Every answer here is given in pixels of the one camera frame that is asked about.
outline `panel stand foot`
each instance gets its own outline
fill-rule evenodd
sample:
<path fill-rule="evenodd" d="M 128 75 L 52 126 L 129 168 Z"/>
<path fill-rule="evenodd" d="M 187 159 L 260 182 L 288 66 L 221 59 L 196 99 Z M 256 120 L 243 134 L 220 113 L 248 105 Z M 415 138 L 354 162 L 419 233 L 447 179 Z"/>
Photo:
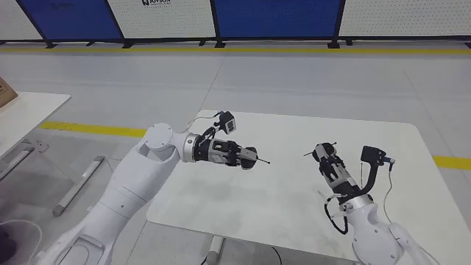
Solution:
<path fill-rule="evenodd" d="M 80 181 L 75 182 L 74 186 L 67 192 L 67 194 L 60 200 L 59 204 L 55 206 L 54 210 L 52 210 L 52 215 L 58 217 L 60 216 L 65 208 L 67 208 L 68 204 L 72 201 L 72 199 L 77 195 L 83 185 L 88 181 L 88 178 L 95 172 L 96 168 L 102 163 L 105 159 L 102 155 L 93 160 L 90 166 L 85 170 L 85 173 L 81 176 Z"/>
<path fill-rule="evenodd" d="M 215 49 L 223 49 L 226 46 L 226 43 L 222 41 L 216 42 L 216 45 L 214 46 Z"/>
<path fill-rule="evenodd" d="M 46 49 L 53 49 L 57 46 L 57 44 L 53 44 L 52 42 L 46 42 L 47 46 Z"/>
<path fill-rule="evenodd" d="M 134 45 L 134 43 L 125 41 L 122 48 L 123 49 L 130 49 L 133 45 Z"/>
<path fill-rule="evenodd" d="M 213 236 L 211 246 L 209 248 L 208 256 L 206 257 L 207 265 L 217 265 L 219 258 L 221 257 L 222 244 L 225 238 L 219 236 Z"/>
<path fill-rule="evenodd" d="M 28 146 L 27 148 L 23 149 L 16 157 L 13 158 L 9 163 L 4 163 L 0 161 L 1 165 L 4 165 L 6 169 L 0 173 L 0 180 L 3 177 L 7 176 L 24 158 L 26 158 L 32 151 L 35 150 L 34 147 Z"/>
<path fill-rule="evenodd" d="M 337 42 L 337 41 L 332 41 L 332 42 L 327 43 L 327 47 L 328 47 L 329 49 L 339 49 L 339 48 L 340 48 L 340 44 L 339 44 L 339 42 Z"/>

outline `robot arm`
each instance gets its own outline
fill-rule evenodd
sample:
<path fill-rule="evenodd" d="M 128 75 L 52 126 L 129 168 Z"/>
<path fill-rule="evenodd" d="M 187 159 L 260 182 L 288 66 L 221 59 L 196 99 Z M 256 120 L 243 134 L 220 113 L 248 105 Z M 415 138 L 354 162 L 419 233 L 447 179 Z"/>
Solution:
<path fill-rule="evenodd" d="M 215 139 L 219 130 L 236 129 L 229 112 L 203 135 L 177 133 L 168 124 L 155 124 L 116 167 L 107 188 L 90 213 L 64 233 L 46 252 L 40 265 L 109 265 L 113 246 L 130 218 L 162 188 L 177 163 L 206 160 L 251 169 L 258 159 L 255 148 Z M 159 160 L 153 160 L 153 154 Z"/>
<path fill-rule="evenodd" d="M 364 146 L 361 160 L 369 163 L 371 168 L 365 187 L 360 189 L 332 144 L 317 144 L 312 156 L 319 162 L 319 170 L 334 192 L 325 204 L 325 213 L 342 234 L 348 233 L 347 223 L 353 226 L 352 248 L 362 264 L 394 265 L 406 251 L 415 264 L 432 265 L 422 248 L 402 226 L 397 223 L 387 225 L 378 219 L 378 204 L 368 194 L 375 184 L 378 167 L 389 163 L 391 171 L 394 159 L 386 157 L 381 149 Z M 327 209 L 328 202 L 334 197 L 339 200 L 339 208 L 344 212 L 344 230 L 337 227 Z"/>

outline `gray floor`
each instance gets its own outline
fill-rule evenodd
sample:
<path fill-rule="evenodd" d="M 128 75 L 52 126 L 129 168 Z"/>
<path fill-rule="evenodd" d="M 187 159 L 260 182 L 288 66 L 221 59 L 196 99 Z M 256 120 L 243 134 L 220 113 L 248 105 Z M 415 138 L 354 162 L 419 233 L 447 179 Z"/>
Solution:
<path fill-rule="evenodd" d="M 401 47 L 463 48 L 454 43 Z M 417 126 L 433 155 L 471 153 L 469 55 L 2 52 L 0 76 L 17 91 L 71 94 L 72 100 L 51 117 L 55 121 L 137 128 L 164 121 L 183 129 L 200 109 L 397 121 Z M 45 247 L 83 218 L 110 178 L 110 169 L 101 166 L 66 212 L 54 218 L 51 209 L 71 183 L 53 163 L 84 170 L 102 153 L 122 158 L 138 139 L 50 130 L 38 134 L 51 148 L 45 155 L 29 156 L 0 183 L 0 220 L 37 222 Z M 471 171 L 440 172 L 471 227 Z M 113 265 L 201 262 L 209 236 L 152 225 L 145 212 L 146 207 L 124 229 Z M 9 264 L 20 264 L 37 234 L 24 226 L 11 229 L 22 247 Z M 350 263 L 279 251 L 284 264 Z M 221 264 L 276 262 L 270 247 L 228 241 Z"/>

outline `white pegboard panel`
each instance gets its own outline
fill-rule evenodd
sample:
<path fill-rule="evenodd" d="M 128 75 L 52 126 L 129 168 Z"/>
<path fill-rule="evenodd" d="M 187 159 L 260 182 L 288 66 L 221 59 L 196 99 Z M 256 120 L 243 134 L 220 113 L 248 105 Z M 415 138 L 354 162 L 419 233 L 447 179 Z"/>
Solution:
<path fill-rule="evenodd" d="M 16 0 L 0 0 L 0 40 L 43 39 Z"/>
<path fill-rule="evenodd" d="M 108 0 L 126 38 L 214 37 L 209 0 Z"/>
<path fill-rule="evenodd" d="M 471 35 L 471 0 L 347 0 L 340 36 Z"/>

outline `white desk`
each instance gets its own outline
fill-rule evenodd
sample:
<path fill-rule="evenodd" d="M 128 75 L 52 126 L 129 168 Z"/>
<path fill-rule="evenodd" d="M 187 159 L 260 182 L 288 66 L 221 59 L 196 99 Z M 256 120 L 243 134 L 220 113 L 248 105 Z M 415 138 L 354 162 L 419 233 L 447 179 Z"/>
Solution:
<path fill-rule="evenodd" d="M 0 108 L 0 159 L 69 99 L 67 94 L 18 92 Z"/>
<path fill-rule="evenodd" d="M 45 152 L 49 145 L 43 144 L 40 138 L 33 135 L 31 131 L 59 110 L 70 98 L 71 96 L 67 94 L 18 92 L 18 97 L 0 108 L 0 161 L 25 138 L 39 152 Z M 4 171 L 0 173 L 0 180 L 31 153 L 34 147 L 27 147 L 8 164 L 3 163 Z M 70 168 L 55 166 L 75 183 L 53 210 L 55 216 L 59 216 L 64 211 L 101 161 L 102 158 L 97 157 L 84 174 L 78 174 Z"/>
<path fill-rule="evenodd" d="M 203 110 L 199 116 L 215 111 Z M 356 260 L 353 232 L 338 233 L 323 211 L 319 189 L 331 195 L 318 163 L 303 155 L 322 142 L 337 142 L 339 156 L 360 183 L 363 145 L 395 158 L 394 189 L 386 208 L 443 264 L 467 264 L 469 232 L 416 127 L 410 124 L 236 113 L 237 130 L 216 137 L 255 146 L 260 158 L 249 171 L 207 162 L 179 163 L 147 212 L 150 222 L 294 250 Z M 190 129 L 202 133 L 204 119 Z M 369 165 L 364 164 L 364 183 Z M 370 194 L 380 206 L 389 187 L 380 169 Z M 332 211 L 336 205 L 331 204 Z M 386 220 L 382 208 L 379 217 Z M 412 264 L 405 255 L 399 264 Z"/>

